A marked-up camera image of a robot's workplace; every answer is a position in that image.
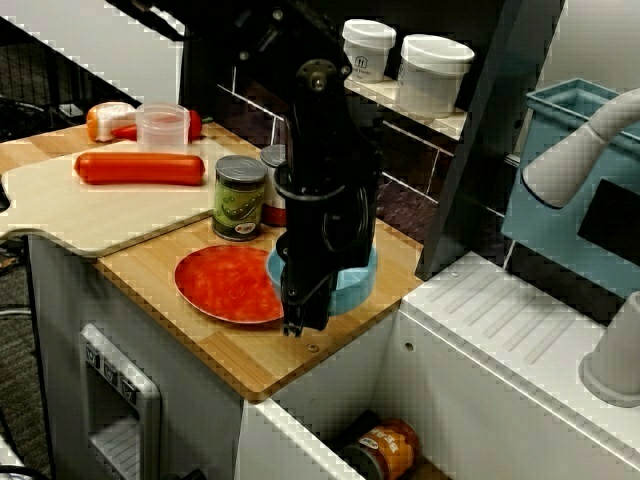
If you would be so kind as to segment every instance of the red plate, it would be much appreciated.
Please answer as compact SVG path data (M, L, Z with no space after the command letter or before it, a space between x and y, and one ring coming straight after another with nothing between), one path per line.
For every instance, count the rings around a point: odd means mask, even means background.
M266 272L268 252L251 247L208 247L178 264L175 282L198 310L233 323L282 318L282 304Z

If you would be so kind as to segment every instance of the plastic cup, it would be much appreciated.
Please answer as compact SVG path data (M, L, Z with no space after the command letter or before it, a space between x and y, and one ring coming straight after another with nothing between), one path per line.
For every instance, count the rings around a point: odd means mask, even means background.
M189 111L174 103L145 103L136 110L138 148L143 152L186 153Z
M398 106L424 118L450 116L475 57L473 50L448 38L408 35L401 56Z
M361 83L381 82L389 50L396 42L396 31L372 20L348 20L342 36L344 52L351 62L349 78Z

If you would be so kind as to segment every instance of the screw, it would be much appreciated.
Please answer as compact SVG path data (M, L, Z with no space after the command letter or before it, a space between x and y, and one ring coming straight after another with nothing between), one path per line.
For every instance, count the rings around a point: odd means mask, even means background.
M322 90L324 90L325 87L325 83L322 79L317 78L314 82L313 82L313 89L316 92L321 92Z
M311 75L311 88L316 92L322 92L327 86L327 77L324 76L324 73L314 72Z

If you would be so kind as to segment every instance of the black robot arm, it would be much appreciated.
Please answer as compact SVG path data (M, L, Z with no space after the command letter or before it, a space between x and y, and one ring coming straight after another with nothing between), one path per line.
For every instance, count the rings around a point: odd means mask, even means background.
M381 165L380 150L348 111L351 64L335 28L302 1L108 1L173 40L188 40L164 33L173 28L151 8L170 13L189 36L211 43L211 61L235 64L289 106L287 162L276 172L287 211L277 242L284 333L324 329L338 272L368 264Z

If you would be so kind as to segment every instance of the green can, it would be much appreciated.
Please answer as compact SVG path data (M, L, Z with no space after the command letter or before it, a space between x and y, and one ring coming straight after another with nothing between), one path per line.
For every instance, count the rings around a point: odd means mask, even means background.
M216 163L212 228L225 240L246 242L260 234L267 168L242 155Z

